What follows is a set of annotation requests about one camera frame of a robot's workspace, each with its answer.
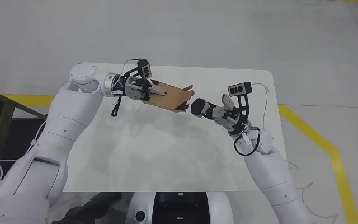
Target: white table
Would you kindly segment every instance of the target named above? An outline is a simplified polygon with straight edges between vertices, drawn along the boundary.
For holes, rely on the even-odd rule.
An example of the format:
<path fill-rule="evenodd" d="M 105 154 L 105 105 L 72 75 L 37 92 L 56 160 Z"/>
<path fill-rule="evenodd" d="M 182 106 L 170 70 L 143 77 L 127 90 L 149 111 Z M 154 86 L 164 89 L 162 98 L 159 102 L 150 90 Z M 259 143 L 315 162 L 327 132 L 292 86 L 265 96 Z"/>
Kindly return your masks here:
<path fill-rule="evenodd" d="M 98 64 L 119 73 L 121 64 Z M 133 68 L 128 65 L 125 71 Z M 153 79 L 177 87 L 194 85 L 189 103 L 203 98 L 221 105 L 227 87 L 241 82 L 268 86 L 265 127 L 286 159 L 274 81 L 269 71 L 152 66 Z M 255 85 L 249 119 L 262 128 L 266 94 Z M 105 98 L 68 159 L 65 192 L 258 190 L 244 159 L 223 127 L 190 113 L 173 113 L 124 97 L 116 118 L 115 98 Z"/>

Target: yellow tape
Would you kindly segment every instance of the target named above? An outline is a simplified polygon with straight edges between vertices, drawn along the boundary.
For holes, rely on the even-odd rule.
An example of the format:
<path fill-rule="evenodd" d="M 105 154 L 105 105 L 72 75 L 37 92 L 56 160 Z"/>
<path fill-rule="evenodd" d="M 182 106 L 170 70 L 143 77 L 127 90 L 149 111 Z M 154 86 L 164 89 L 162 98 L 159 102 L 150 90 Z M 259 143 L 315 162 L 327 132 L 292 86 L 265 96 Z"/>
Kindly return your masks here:
<path fill-rule="evenodd" d="M 54 96 L 35 96 L 35 95 L 5 95 L 16 102 L 25 106 L 50 106 Z M 341 196 L 343 208 L 345 211 L 348 224 L 358 223 L 358 213 L 349 185 L 346 170 L 343 164 L 341 153 L 338 148 L 327 141 L 316 130 L 311 128 L 304 120 L 299 118 L 287 106 L 279 105 L 280 114 L 285 117 L 291 124 L 298 128 L 314 143 L 321 147 L 331 158 L 333 171 L 335 173 L 338 190 Z"/>
<path fill-rule="evenodd" d="M 54 96 L 38 95 L 4 95 L 5 97 L 25 106 L 50 106 Z"/>
<path fill-rule="evenodd" d="M 340 192 L 343 208 L 346 214 L 348 224 L 358 223 L 358 213 L 352 194 L 352 190 L 349 185 L 348 177 L 346 174 L 345 166 L 341 157 L 341 153 L 338 148 L 327 141 L 316 130 L 311 128 L 304 120 L 299 118 L 293 113 L 287 106 L 279 105 L 280 114 L 285 117 L 291 124 L 298 128 L 314 143 L 321 147 L 331 158 L 331 164 L 335 173 L 338 190 Z"/>

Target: brown cardboard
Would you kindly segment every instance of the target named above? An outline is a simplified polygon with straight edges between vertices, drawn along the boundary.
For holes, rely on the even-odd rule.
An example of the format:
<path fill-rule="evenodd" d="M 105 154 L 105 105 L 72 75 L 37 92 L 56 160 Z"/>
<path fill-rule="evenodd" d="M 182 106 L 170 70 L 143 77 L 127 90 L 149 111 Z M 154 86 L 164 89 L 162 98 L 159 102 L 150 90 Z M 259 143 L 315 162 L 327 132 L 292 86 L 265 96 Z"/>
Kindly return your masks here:
<path fill-rule="evenodd" d="M 188 100 L 191 96 L 194 95 L 194 91 L 192 89 L 192 85 L 180 89 L 178 87 L 174 87 L 163 82 L 158 82 L 156 80 L 151 80 L 153 84 L 163 88 L 167 94 L 165 96 L 160 96 L 157 94 L 151 94 L 149 101 L 142 101 L 145 104 L 157 106 L 159 108 L 163 108 L 172 112 L 186 112 L 189 105 L 187 105 Z"/>

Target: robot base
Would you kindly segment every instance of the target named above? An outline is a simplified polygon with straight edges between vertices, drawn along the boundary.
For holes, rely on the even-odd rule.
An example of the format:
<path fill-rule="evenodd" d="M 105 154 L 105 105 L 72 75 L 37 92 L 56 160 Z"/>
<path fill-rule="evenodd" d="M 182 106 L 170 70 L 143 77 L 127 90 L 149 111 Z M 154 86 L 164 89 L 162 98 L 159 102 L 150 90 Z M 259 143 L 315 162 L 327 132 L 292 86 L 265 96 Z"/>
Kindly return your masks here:
<path fill-rule="evenodd" d="M 136 192 L 125 224 L 234 224 L 224 192 Z"/>

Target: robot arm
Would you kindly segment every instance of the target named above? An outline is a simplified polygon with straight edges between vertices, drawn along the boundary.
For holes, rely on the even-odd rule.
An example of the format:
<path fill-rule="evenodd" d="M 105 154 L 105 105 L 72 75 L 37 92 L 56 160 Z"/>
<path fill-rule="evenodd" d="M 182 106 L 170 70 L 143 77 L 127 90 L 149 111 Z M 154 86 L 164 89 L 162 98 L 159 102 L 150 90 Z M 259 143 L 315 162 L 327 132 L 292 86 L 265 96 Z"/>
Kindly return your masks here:
<path fill-rule="evenodd" d="M 104 96 L 149 100 L 151 94 L 165 95 L 147 80 L 151 77 L 147 60 L 138 59 L 137 65 L 130 71 L 137 71 L 133 76 L 105 72 L 91 63 L 73 67 L 68 82 L 51 103 L 42 134 L 2 181 L 1 224 L 46 223 L 49 207 L 66 184 L 72 146 L 94 119 Z"/>
<path fill-rule="evenodd" d="M 191 106 L 195 116 L 204 116 L 222 125 L 234 140 L 234 146 L 242 150 L 245 164 L 252 179 L 271 203 L 280 224 L 312 224 L 313 221 L 293 184 L 288 166 L 280 152 L 273 147 L 269 131 L 252 127 L 248 120 L 247 94 L 249 82 L 229 87 L 230 96 L 237 96 L 239 108 L 227 94 L 222 97 L 223 107 L 197 99 Z"/>

